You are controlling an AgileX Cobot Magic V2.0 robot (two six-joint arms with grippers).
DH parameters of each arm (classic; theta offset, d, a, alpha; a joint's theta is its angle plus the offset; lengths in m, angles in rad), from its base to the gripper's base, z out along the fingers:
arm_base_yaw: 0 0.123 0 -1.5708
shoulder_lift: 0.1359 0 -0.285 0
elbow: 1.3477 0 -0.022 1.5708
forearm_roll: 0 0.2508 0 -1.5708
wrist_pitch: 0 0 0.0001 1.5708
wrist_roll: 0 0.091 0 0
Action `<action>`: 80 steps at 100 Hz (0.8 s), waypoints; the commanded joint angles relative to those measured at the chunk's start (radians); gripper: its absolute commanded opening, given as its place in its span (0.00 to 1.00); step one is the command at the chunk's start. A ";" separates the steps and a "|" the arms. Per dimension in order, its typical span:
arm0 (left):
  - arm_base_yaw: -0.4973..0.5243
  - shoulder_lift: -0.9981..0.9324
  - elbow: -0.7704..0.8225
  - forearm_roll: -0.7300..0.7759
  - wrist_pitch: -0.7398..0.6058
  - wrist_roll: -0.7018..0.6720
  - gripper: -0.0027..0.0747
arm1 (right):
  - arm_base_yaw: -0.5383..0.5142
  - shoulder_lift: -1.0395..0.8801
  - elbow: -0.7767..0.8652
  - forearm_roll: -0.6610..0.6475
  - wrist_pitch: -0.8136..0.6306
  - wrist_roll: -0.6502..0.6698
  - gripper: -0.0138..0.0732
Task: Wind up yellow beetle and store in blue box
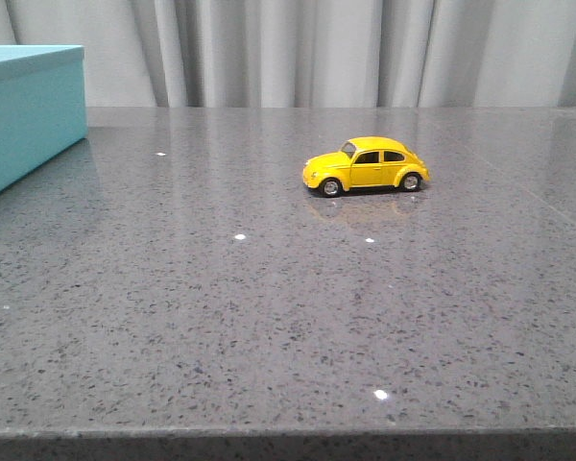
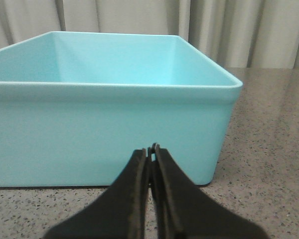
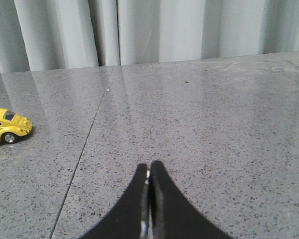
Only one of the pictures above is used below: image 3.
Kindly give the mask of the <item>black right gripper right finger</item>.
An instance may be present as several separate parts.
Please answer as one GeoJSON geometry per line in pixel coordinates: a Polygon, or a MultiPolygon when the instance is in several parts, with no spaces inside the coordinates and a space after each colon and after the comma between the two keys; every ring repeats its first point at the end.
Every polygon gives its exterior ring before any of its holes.
{"type": "Polygon", "coordinates": [[[150,167],[153,237],[155,239],[229,239],[185,198],[158,160],[150,167]]]}

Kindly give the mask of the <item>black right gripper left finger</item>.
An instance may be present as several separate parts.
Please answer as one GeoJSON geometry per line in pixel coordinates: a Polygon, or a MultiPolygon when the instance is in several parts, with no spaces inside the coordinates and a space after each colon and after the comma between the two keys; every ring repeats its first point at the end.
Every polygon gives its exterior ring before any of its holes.
{"type": "Polygon", "coordinates": [[[149,227],[148,168],[138,164],[121,198],[83,239],[147,239],[149,227]]]}

